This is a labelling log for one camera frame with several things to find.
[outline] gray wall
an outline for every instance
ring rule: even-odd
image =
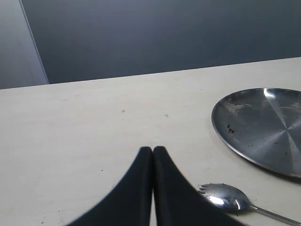
[[[301,56],[300,0],[23,0],[51,83]]]
[[[0,89],[47,83],[19,0],[0,0]]]

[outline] white surface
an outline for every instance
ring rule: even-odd
[[[19,0],[0,0],[0,89],[48,84]]]
[[[0,90],[0,225],[67,224],[115,186],[144,145],[166,146],[195,187],[227,183],[301,221],[300,184],[242,160],[210,119],[215,103],[234,91],[300,90],[300,72],[301,58],[293,58]],[[258,213],[233,217],[283,225]]]

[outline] white table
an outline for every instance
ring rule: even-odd
[[[300,74],[301,58],[292,58],[0,90],[0,225],[69,223],[118,183],[144,145],[164,145],[195,187],[230,184],[258,206],[301,221],[301,186],[233,153],[210,119],[225,95],[300,90]],[[283,225],[258,213],[233,217]]]

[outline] metal plate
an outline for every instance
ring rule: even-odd
[[[260,88],[232,93],[215,105],[212,123],[242,157],[301,178],[301,92]]]

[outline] black curved object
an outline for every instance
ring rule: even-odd
[[[154,149],[158,226],[242,226],[204,199],[183,177],[164,147]]]
[[[152,151],[142,147],[118,185],[68,226],[148,226],[151,195]]]

